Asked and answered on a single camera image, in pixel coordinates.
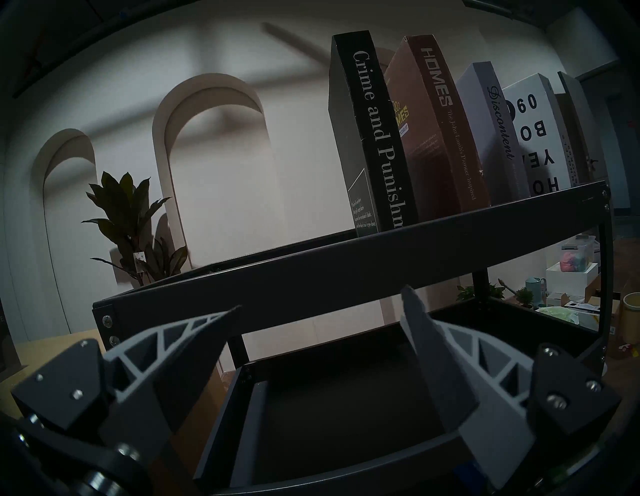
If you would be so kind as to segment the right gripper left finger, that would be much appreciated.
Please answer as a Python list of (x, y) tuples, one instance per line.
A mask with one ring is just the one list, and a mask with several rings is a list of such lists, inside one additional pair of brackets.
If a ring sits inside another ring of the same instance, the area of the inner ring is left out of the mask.
[(210, 386), (239, 308), (152, 327), (103, 353), (84, 337), (12, 391), (15, 444), (62, 465), (146, 468), (166, 453), (196, 468), (225, 430)]

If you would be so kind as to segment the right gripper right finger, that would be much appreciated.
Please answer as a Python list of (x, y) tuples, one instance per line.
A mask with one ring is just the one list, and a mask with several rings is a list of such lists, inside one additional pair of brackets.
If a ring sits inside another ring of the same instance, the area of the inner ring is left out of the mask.
[(533, 489), (592, 451), (621, 397), (555, 343), (529, 356), (478, 330), (434, 320), (410, 286), (401, 326), (446, 433), (459, 437), (492, 487)]

